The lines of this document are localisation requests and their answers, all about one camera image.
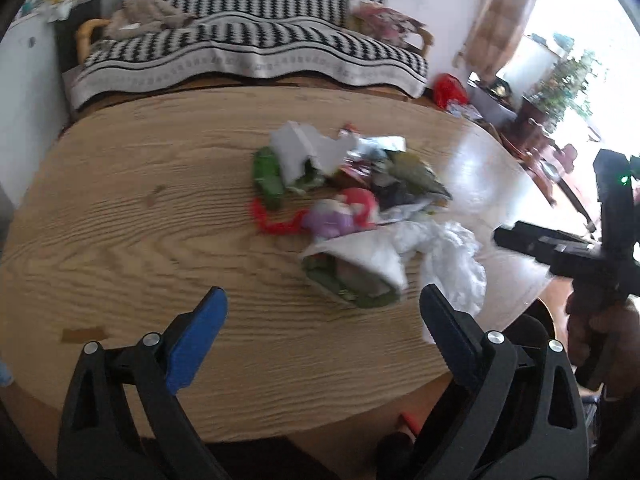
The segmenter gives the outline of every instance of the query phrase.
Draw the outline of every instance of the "black and white striped blanket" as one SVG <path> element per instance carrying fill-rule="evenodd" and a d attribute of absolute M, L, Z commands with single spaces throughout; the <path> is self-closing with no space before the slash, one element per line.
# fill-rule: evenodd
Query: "black and white striped blanket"
<path fill-rule="evenodd" d="M 214 12 L 189 28 L 100 42 L 73 85 L 75 108 L 103 92 L 157 91 L 204 73 L 318 72 L 352 86 L 390 84 L 414 97 L 426 86 L 421 56 L 341 27 L 344 0 L 167 1 Z M 290 16 L 296 12 L 309 15 Z"/>

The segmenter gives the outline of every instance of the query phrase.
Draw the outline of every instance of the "wooden table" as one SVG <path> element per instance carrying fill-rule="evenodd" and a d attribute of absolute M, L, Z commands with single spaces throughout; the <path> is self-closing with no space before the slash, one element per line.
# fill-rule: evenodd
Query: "wooden table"
<path fill-rule="evenodd" d="M 16 214 L 0 266 L 0 351 L 17 382 L 60 408 L 82 348 L 61 342 L 65 330 L 97 327 L 107 348 L 130 345 L 191 310 L 211 285 L 226 290 L 228 319 L 196 380 L 179 394 L 203 439 L 307 430 L 445 372 L 436 347 L 421 339 L 416 262 L 402 305 L 351 310 L 303 279 L 305 237 L 256 233 L 248 213 L 252 153 L 286 120 L 325 134 L 351 121 L 372 136 L 402 135 L 433 165 L 454 196 L 441 219 L 462 222 L 484 244 L 485 329 L 506 327 L 545 286 L 545 269 L 495 249 L 491 231 L 517 219 L 572 226 L 554 222 L 529 177 L 474 124 L 322 89 L 158 96 L 73 126 Z M 282 218 L 306 202 L 290 197 Z"/>

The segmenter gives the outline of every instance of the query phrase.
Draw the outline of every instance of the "curtain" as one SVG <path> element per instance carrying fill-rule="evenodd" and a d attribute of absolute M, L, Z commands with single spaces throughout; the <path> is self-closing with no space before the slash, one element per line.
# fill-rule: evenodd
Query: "curtain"
<path fill-rule="evenodd" d="M 536 0 L 486 0 L 456 57 L 485 83 L 513 57 Z"/>

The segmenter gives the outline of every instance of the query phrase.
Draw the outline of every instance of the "metal bolt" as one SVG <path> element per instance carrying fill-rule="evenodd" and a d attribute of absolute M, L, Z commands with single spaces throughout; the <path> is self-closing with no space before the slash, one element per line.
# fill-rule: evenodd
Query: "metal bolt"
<path fill-rule="evenodd" d="M 98 343 L 95 341 L 89 341 L 86 345 L 84 345 L 84 353 L 85 354 L 93 354 L 98 349 Z"/>
<path fill-rule="evenodd" d="M 549 348 L 551 348 L 554 352 L 561 352 L 562 350 L 564 350 L 562 343 L 556 339 L 552 339 L 551 341 L 549 341 Z"/>
<path fill-rule="evenodd" d="M 160 342 L 160 334 L 158 332 L 149 332 L 142 338 L 144 346 L 155 346 Z"/>
<path fill-rule="evenodd" d="M 486 335 L 486 338 L 491 341 L 494 345 L 499 345 L 504 343 L 504 336 L 502 335 L 502 333 L 497 332 L 495 330 L 491 330 L 491 332 L 489 332 Z"/>

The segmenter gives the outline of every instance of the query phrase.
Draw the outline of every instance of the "pink floral pillow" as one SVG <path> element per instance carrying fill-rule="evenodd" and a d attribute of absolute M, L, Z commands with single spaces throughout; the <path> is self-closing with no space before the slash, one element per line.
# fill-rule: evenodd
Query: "pink floral pillow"
<path fill-rule="evenodd" d="M 417 32 L 424 25 L 402 12 L 373 2 L 361 2 L 352 14 L 364 22 L 361 33 L 399 47 L 406 45 L 404 39 L 410 32 Z"/>

